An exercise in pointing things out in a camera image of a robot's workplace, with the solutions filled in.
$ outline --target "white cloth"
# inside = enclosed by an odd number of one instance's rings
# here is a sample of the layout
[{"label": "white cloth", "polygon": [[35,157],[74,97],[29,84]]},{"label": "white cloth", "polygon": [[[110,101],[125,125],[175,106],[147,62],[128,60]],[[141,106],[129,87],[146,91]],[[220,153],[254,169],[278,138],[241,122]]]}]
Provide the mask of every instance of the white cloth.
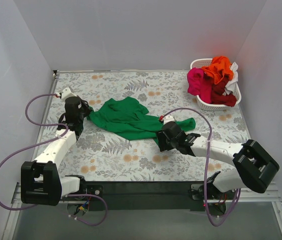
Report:
[{"label": "white cloth", "polygon": [[231,81],[228,81],[227,84],[225,85],[225,92],[227,95],[235,91],[236,83],[238,81],[238,72],[237,72],[238,64],[236,62],[232,63],[230,69],[233,72],[233,78]]}]

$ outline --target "table surface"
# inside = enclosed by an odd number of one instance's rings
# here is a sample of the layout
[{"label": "table surface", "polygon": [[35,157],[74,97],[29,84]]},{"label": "table surface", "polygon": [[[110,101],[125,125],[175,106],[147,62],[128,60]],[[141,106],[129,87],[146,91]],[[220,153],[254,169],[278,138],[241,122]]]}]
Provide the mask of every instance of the table surface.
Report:
[{"label": "table surface", "polygon": [[[186,71],[61,73],[55,92],[68,86],[95,111],[110,98],[122,100],[130,96],[146,106],[153,116],[161,116],[179,107],[199,110],[210,121],[214,140],[243,143],[248,139],[238,106],[224,111],[199,109],[196,97],[187,92]],[[64,111],[64,103],[53,98],[46,123],[57,123]],[[191,132],[208,136],[208,125],[194,112],[181,110],[174,116],[177,121],[193,117],[196,128]],[[202,181],[204,178],[204,157],[182,155],[176,150],[160,152],[152,139],[128,141],[88,120],[84,121],[83,127],[79,140],[59,167],[60,177],[82,175],[87,181]],[[55,127],[46,127],[41,141],[54,137],[55,131]],[[208,166],[209,175],[232,168],[212,159]]]}]

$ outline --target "pile of clothes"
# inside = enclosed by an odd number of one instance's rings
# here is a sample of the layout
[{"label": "pile of clothes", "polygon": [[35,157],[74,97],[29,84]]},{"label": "pile of clothes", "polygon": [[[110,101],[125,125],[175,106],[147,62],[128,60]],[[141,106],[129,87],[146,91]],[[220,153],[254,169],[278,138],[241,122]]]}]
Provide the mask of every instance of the pile of clothes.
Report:
[{"label": "pile of clothes", "polygon": [[210,66],[192,68],[187,74],[188,93],[199,96],[207,104],[224,104],[233,107],[233,95],[238,81],[238,65],[225,56],[216,56]]}]

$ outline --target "white wall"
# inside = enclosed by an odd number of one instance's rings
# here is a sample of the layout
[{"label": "white wall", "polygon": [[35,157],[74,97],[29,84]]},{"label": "white wall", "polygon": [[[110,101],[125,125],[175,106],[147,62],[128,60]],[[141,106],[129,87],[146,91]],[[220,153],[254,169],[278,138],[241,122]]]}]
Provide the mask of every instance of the white wall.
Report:
[{"label": "white wall", "polygon": [[188,69],[233,59],[266,0],[14,0],[58,70]]},{"label": "white wall", "polygon": [[[8,154],[33,144],[38,127],[27,122],[24,109],[32,97],[46,93],[52,72],[13,0],[0,0],[0,162]],[[30,115],[40,121],[46,99],[33,104]],[[0,199],[10,204],[20,166],[32,152],[21,153],[0,171]],[[0,207],[0,239],[9,212]]]},{"label": "white wall", "polygon": [[280,164],[282,196],[282,1],[267,0],[236,59],[241,106],[253,139]]}]

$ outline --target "clothes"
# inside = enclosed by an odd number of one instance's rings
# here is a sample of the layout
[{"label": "clothes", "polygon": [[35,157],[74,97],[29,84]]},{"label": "clothes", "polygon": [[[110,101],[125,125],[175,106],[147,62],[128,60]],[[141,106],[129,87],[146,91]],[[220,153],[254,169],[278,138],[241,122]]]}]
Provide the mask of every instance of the clothes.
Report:
[{"label": "clothes", "polygon": [[225,77],[218,84],[212,85],[212,92],[211,92],[212,104],[224,104],[230,107],[234,107],[236,105],[237,98],[232,93],[230,93],[229,95],[223,95],[228,81],[229,79]]},{"label": "clothes", "polygon": [[216,56],[212,59],[210,66],[203,66],[206,75],[213,79],[214,84],[220,83],[225,77],[228,81],[233,78],[233,71],[230,70],[231,62],[225,56]]},{"label": "clothes", "polygon": [[[148,109],[138,100],[126,97],[116,101],[113,98],[106,101],[99,111],[93,111],[87,117],[99,128],[115,133],[127,140],[139,140],[153,138],[156,143],[156,132],[161,130],[163,123],[159,117],[150,116]],[[193,118],[177,122],[184,131],[196,127]]]},{"label": "clothes", "polygon": [[225,92],[227,95],[235,91],[236,82],[238,82],[238,64],[236,64],[236,62],[232,63],[230,70],[233,72],[233,78],[225,85]]},{"label": "clothes", "polygon": [[199,95],[203,102],[211,103],[212,83],[201,68],[192,68],[187,74],[187,82],[189,83],[187,89],[189,94]]}]

